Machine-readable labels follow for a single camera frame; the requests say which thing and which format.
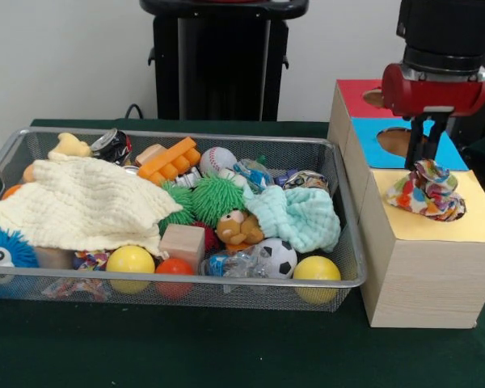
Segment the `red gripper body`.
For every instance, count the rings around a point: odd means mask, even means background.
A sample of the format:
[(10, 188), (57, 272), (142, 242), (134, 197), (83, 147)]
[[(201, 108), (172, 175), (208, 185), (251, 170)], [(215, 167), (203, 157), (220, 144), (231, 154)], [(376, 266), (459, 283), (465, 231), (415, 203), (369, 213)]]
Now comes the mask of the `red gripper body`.
[(389, 64), (382, 76), (383, 103), (396, 116), (424, 113), (472, 116), (485, 104), (485, 68), (476, 74), (449, 75), (420, 72)]

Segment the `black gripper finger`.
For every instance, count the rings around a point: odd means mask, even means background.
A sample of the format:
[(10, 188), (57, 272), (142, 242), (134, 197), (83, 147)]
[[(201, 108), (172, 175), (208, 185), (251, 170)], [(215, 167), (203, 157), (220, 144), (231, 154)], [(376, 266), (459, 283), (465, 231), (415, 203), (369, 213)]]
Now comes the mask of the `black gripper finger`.
[(411, 119), (410, 139), (405, 158), (405, 168), (413, 170), (415, 162), (421, 158), (424, 149), (424, 116), (415, 116)]
[(434, 160), (437, 154), (437, 148), (441, 139), (441, 134), (446, 130), (449, 121), (448, 115), (430, 115), (433, 121), (428, 140), (425, 142), (423, 150), (423, 159)]

